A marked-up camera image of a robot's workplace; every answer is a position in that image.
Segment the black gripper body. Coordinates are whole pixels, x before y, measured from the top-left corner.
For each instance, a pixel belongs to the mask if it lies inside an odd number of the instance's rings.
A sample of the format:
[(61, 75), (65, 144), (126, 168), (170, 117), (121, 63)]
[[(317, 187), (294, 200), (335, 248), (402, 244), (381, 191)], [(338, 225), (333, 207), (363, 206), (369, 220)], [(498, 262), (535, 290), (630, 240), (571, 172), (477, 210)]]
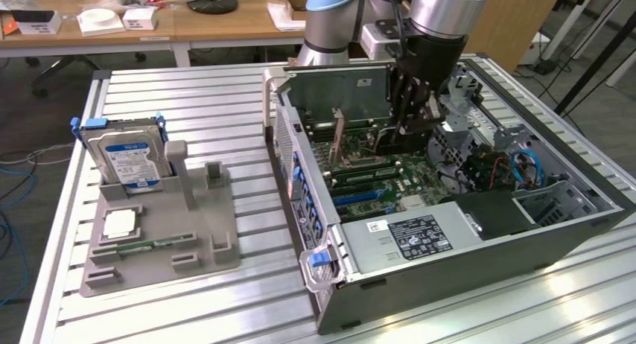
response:
[(469, 37), (443, 39), (426, 34), (413, 34), (405, 38), (405, 53), (395, 60), (397, 77), (402, 76), (401, 89), (405, 90), (417, 79), (427, 84), (430, 91), (439, 91), (454, 69)]

